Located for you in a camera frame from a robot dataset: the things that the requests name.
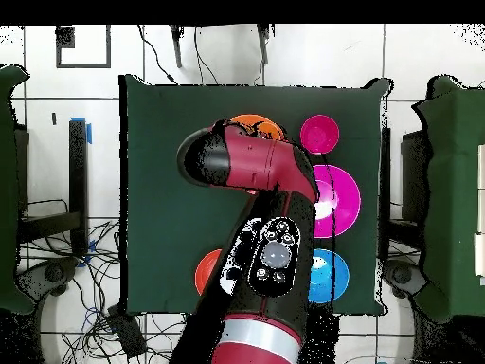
black cable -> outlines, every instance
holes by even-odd
[[[193,30],[193,42],[195,44],[195,52],[197,53],[197,64],[199,64],[199,71],[201,73],[202,84],[204,84],[204,77],[202,75],[201,64],[199,63],[199,61],[202,62],[202,64],[206,67],[206,69],[208,70],[208,72],[210,73],[210,75],[212,76],[214,81],[216,82],[216,84],[219,85],[219,83],[216,80],[216,77],[214,76],[214,74],[212,74],[212,70],[207,66],[207,64],[204,62],[204,60],[202,60],[202,57],[199,54],[199,49],[197,48],[197,27],[195,27],[195,30]]]
[[[64,200],[62,200],[62,199],[45,200],[45,201],[34,201],[34,202],[29,202],[28,204],[29,204],[29,205],[34,205],[34,204],[45,204],[45,203],[47,203],[47,202],[62,202],[62,203],[64,203],[64,206],[65,206],[65,211],[66,211],[66,212],[69,212],[69,209],[68,209],[68,207],[67,207],[67,203],[66,203]]]
[[[158,326],[158,324],[155,322],[155,318],[154,318],[153,314],[151,314],[151,316],[152,316],[153,324],[155,324],[156,329],[158,329],[158,331],[160,331],[160,334],[163,334],[165,331],[167,331],[168,328],[166,328],[164,331],[162,331],[160,329],[160,327]],[[171,348],[173,349],[173,342],[171,341],[170,337],[167,334],[163,334],[163,335],[169,340],[169,342],[171,343]]]
[[[170,361],[170,358],[157,352],[154,348],[148,348],[148,350],[152,353],[152,356],[150,357],[150,359],[148,360],[148,364],[150,364],[150,362],[152,361],[152,359],[156,356],[156,355],[159,355],[165,359],[167,359],[168,361]]]
[[[153,45],[152,45],[152,44],[151,44],[149,41],[147,41],[147,40],[145,39],[145,37],[143,36],[143,32],[142,32],[142,30],[141,30],[141,26],[140,26],[140,25],[137,25],[137,26],[138,26],[138,31],[140,32],[140,37],[141,37],[141,40],[142,40],[143,42],[145,42],[145,43],[146,43],[146,44],[147,44],[149,47],[151,47],[151,48],[152,48],[153,53],[154,53],[154,55],[155,55],[156,65],[158,65],[158,68],[160,68],[160,69],[161,69],[161,70],[162,70],[162,71],[165,73],[165,75],[167,76],[167,78],[169,79],[169,81],[172,81],[172,82],[173,82],[175,85],[178,85],[178,83],[177,83],[177,82],[175,82],[175,80],[173,79],[173,76],[171,76],[171,75],[170,75],[170,74],[169,74],[167,71],[165,71],[165,69],[164,69],[164,68],[163,68],[163,67],[160,65],[160,62],[158,61],[158,54],[156,53],[155,48],[154,48],[154,47],[153,47]]]
[[[262,74],[262,70],[264,69],[264,61],[261,59],[261,64],[260,64],[260,74],[259,76],[253,81],[253,85],[256,86],[256,81],[260,79],[260,76]]]

metal stand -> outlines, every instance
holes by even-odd
[[[195,25],[185,24],[185,27],[195,27]],[[182,56],[180,53],[180,38],[184,34],[184,26],[182,25],[170,25],[171,27],[171,38],[173,40],[173,50],[175,52],[175,61],[178,68],[182,68]],[[258,35],[260,37],[260,47],[262,62],[264,65],[268,64],[268,54],[266,52],[266,42],[269,39],[269,24],[257,24]],[[275,24],[272,24],[273,34],[275,33]]]
[[[69,209],[43,217],[19,221],[18,241],[28,243],[70,230],[72,251],[82,257],[87,252],[87,154],[85,121],[69,121]],[[19,210],[27,209],[27,144],[28,132],[16,131],[19,175]]]
[[[177,67],[182,68],[182,56],[180,55],[180,37],[184,34],[181,26],[171,25],[171,38],[173,39],[173,50],[175,51],[175,61]]]
[[[260,37],[260,47],[262,63],[268,64],[268,54],[266,52],[266,39],[269,39],[269,24],[258,24],[258,36]]]

blue plate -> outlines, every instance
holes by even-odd
[[[335,253],[335,293],[334,300],[344,294],[349,285],[349,268]],[[325,303],[332,299],[332,252],[322,248],[314,250],[314,264],[310,277],[310,302]]]

magenta bowl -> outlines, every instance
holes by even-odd
[[[332,209],[335,215],[335,236],[338,236],[349,229],[359,215],[359,188],[350,174],[336,166],[315,165],[314,177],[320,191],[320,198],[314,205],[314,236],[317,239],[332,237]]]
[[[311,154],[321,155],[330,152],[338,142],[338,126],[328,116],[315,115],[308,118],[301,127],[301,145]]]

cable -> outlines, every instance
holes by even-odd
[[[140,25],[137,25],[137,26],[138,26],[138,31],[140,32],[140,37],[141,37],[141,40],[142,40],[143,42],[145,42],[145,43],[146,43],[146,44],[147,44],[149,47],[151,47],[151,48],[152,48],[153,53],[154,53],[154,55],[155,55],[156,65],[158,65],[158,68],[160,68],[160,69],[161,69],[161,70],[162,70],[162,71],[165,73],[165,75],[167,76],[167,78],[169,79],[169,81],[173,82],[175,85],[178,85],[178,83],[177,83],[177,82],[175,82],[175,80],[173,79],[173,76],[171,76],[171,75],[170,75],[170,74],[169,74],[167,71],[165,71],[165,69],[164,69],[164,68],[163,68],[163,67],[160,65],[160,62],[158,61],[158,54],[156,53],[155,48],[154,48],[154,47],[153,47],[153,45],[152,45],[152,44],[151,44],[149,41],[147,41],[147,40],[145,39],[145,37],[143,36],[143,32],[142,32],[142,30],[141,30],[141,26],[140,26]]]
[[[432,364],[432,363],[433,363],[433,361],[418,360],[418,359],[416,359],[416,358],[407,358],[407,357],[391,357],[391,356],[385,356],[385,355],[360,355],[360,356],[358,356],[358,357],[354,357],[354,358],[351,358],[350,360],[347,360],[347,361],[346,361],[345,363],[343,363],[343,364],[350,363],[350,362],[352,362],[352,361],[354,361],[354,360],[357,360],[357,359],[359,359],[359,358],[375,358],[375,357],[377,357],[377,358],[393,358],[393,359],[395,359],[395,360],[416,361],[416,362],[418,362],[418,363],[425,363],[425,364]]]
[[[67,203],[62,200],[62,199],[55,199],[55,200],[45,200],[45,201],[34,201],[34,202],[29,202],[28,204],[29,205],[34,205],[34,204],[45,204],[47,202],[62,202],[64,203],[64,206],[65,206],[65,211],[66,212],[69,212],[69,209],[67,208]]]
[[[197,27],[195,27],[195,30],[193,30],[193,42],[195,44],[195,52],[197,53],[197,64],[199,64],[199,72],[201,73],[202,85],[204,85],[204,77],[202,75],[202,68],[201,68],[201,64],[199,63],[199,61],[202,62],[202,64],[206,66],[206,69],[208,70],[208,72],[210,73],[210,75],[212,76],[212,78],[214,79],[216,84],[219,85],[219,83],[216,80],[216,77],[214,76],[214,74],[212,74],[212,70],[207,66],[207,64],[204,62],[204,60],[202,60],[202,57],[199,54],[199,49],[197,48]]]
[[[253,85],[256,86],[256,81],[260,79],[260,76],[262,74],[262,71],[264,70],[264,61],[261,59],[261,64],[260,64],[260,74],[259,76],[253,81]],[[262,76],[262,86],[264,86],[264,75]]]

